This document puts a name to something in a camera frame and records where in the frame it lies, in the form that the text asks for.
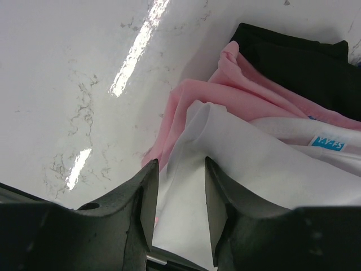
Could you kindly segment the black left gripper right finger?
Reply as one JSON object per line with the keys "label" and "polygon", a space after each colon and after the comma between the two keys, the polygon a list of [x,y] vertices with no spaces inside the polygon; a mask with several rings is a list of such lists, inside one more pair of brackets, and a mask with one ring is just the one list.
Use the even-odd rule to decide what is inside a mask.
{"label": "black left gripper right finger", "polygon": [[359,270],[360,208],[271,203],[205,159],[213,264],[219,270]]}

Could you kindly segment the black t shirt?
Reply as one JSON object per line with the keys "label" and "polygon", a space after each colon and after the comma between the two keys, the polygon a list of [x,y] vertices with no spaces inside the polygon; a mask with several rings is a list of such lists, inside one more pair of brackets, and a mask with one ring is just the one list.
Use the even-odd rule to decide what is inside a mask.
{"label": "black t shirt", "polygon": [[232,40],[269,80],[328,110],[360,120],[360,68],[348,62],[347,41],[320,43],[246,23],[239,24]]}

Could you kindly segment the pink t shirt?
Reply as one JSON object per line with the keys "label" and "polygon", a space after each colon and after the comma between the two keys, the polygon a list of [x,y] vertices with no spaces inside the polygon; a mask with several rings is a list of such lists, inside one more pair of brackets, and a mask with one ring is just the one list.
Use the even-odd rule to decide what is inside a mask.
{"label": "pink t shirt", "polygon": [[218,68],[209,81],[183,80],[170,92],[160,130],[142,165],[158,159],[160,168],[168,162],[175,142],[184,131],[188,107],[196,100],[225,106],[245,120],[262,117],[310,117],[346,129],[360,130],[360,122],[343,113],[328,110],[261,75],[230,42],[220,54]]}

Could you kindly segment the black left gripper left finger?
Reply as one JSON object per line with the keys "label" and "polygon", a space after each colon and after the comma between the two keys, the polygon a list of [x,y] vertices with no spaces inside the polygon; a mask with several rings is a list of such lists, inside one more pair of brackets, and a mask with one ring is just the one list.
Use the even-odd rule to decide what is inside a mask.
{"label": "black left gripper left finger", "polygon": [[2,270],[145,270],[159,163],[78,209],[1,184]]}

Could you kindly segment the white t shirt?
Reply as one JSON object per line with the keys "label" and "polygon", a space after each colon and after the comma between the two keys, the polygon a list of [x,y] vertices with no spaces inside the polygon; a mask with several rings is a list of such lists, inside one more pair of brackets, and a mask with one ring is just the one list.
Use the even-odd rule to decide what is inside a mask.
{"label": "white t shirt", "polygon": [[205,158],[256,195],[288,209],[360,204],[360,132],[311,119],[246,122],[195,101],[160,172],[152,244],[213,270]]}

